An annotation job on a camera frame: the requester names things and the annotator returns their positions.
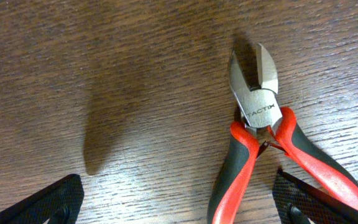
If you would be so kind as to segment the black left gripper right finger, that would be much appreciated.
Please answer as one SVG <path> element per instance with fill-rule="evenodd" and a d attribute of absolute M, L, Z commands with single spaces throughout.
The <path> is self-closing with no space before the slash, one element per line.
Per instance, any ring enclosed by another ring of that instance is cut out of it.
<path fill-rule="evenodd" d="M 358 224 L 358 210 L 279 169 L 272 189 L 284 224 Z"/>

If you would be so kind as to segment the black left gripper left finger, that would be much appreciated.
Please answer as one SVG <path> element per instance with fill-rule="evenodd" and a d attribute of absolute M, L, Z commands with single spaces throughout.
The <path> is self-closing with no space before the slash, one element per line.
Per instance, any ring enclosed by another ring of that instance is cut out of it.
<path fill-rule="evenodd" d="M 0 223 L 75 223 L 85 193 L 70 174 L 0 212 Z"/>

